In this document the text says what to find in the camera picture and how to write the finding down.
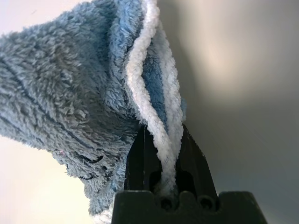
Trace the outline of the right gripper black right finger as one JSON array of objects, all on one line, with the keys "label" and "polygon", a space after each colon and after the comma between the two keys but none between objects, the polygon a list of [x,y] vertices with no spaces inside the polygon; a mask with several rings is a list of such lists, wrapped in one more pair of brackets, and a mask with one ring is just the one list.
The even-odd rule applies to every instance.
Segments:
[{"label": "right gripper black right finger", "polygon": [[176,162],[176,184],[179,193],[188,191],[195,198],[208,196],[217,199],[214,182],[204,154],[183,125],[181,149]]}]

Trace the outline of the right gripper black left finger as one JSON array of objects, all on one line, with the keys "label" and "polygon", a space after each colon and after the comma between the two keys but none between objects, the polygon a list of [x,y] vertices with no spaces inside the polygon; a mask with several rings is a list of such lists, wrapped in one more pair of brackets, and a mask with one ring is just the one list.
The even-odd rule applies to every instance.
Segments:
[{"label": "right gripper black left finger", "polygon": [[153,192],[161,179],[161,172],[153,136],[146,126],[142,126],[127,155],[124,190]]}]

